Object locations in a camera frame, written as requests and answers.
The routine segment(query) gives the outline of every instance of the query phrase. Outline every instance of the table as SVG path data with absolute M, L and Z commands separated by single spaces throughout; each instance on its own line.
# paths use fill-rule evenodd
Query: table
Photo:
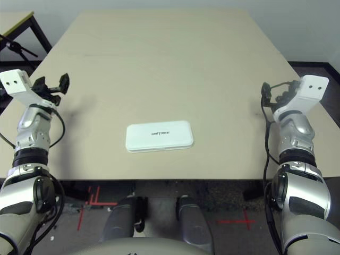
M 14 40 L 26 29 L 31 28 L 44 50 L 49 53 L 51 44 L 34 18 L 34 12 L 0 12 L 0 34 Z M 0 38 L 0 50 L 6 47 L 6 42 Z
M 66 135 L 49 152 L 50 171 L 64 180 L 261 179 L 262 83 L 299 78 L 246 11 L 224 8 L 83 12 L 31 78 L 54 87 L 66 72 Z M 23 111 L 13 100 L 0 117 L 11 141 Z M 339 175 L 337 125 L 320 104 L 308 118 L 319 168 Z M 128 125 L 176 120 L 190 122 L 192 148 L 127 152 Z M 60 133 L 54 118 L 51 139 Z M 273 126 L 273 155 L 278 140 Z M 5 176 L 13 152 L 0 148 Z M 275 172 L 271 163 L 268 177 Z

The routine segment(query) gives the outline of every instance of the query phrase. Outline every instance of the white rectangular box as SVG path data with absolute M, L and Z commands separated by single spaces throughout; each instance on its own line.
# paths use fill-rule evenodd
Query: white rectangular box
M 126 129 L 129 152 L 190 148 L 193 136 L 188 121 L 132 124 Z

